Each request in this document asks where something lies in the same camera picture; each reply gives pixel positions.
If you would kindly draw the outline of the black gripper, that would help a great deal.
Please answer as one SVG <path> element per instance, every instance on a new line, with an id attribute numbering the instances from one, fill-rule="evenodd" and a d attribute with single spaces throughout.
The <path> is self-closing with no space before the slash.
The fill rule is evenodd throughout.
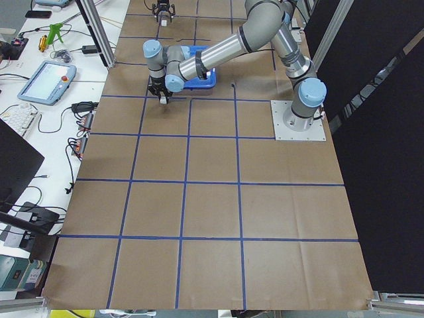
<path id="1" fill-rule="evenodd" d="M 153 94 L 153 96 L 159 101 L 161 100 L 161 97 L 165 97 L 166 104 L 169 104 L 171 96 L 172 96 L 172 92 L 166 88 L 165 77 L 164 76 L 160 78 L 151 77 L 150 79 L 151 79 L 151 84 L 148 86 L 149 92 L 151 92 L 151 94 Z"/>
<path id="2" fill-rule="evenodd" d="M 156 3 L 152 4 L 152 14 L 155 16 L 156 22 L 160 22 L 160 13 L 166 12 L 169 14 L 169 21 L 172 23 L 174 16 L 176 15 L 176 8 L 174 4 L 171 4 L 169 0 L 157 0 Z"/>

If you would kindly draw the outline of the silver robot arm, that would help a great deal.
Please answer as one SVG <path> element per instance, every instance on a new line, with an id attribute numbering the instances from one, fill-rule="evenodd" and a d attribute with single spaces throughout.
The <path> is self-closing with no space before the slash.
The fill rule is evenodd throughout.
<path id="1" fill-rule="evenodd" d="M 308 130 L 318 119 L 315 113 L 326 98 L 327 88 L 289 30 L 296 4 L 296 1 L 245 1 L 246 21 L 238 30 L 194 55 L 188 46 L 162 46 L 157 40 L 147 40 L 142 48 L 151 79 L 149 92 L 168 100 L 181 92 L 187 81 L 204 80 L 209 70 L 271 44 L 286 67 L 294 94 L 291 107 L 284 113 L 284 124 L 293 131 Z"/>

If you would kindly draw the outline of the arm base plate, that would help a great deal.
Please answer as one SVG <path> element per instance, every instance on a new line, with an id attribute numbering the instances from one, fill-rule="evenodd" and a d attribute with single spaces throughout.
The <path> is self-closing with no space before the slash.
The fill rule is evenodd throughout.
<path id="1" fill-rule="evenodd" d="M 301 35 L 303 34 L 303 27 L 298 25 L 297 19 L 293 17 L 288 26 L 294 40 L 297 43 L 301 43 L 302 42 Z"/>
<path id="2" fill-rule="evenodd" d="M 309 119 L 297 117 L 292 112 L 292 101 L 271 100 L 274 138 L 289 142 L 325 142 L 323 119 L 319 110 Z"/>

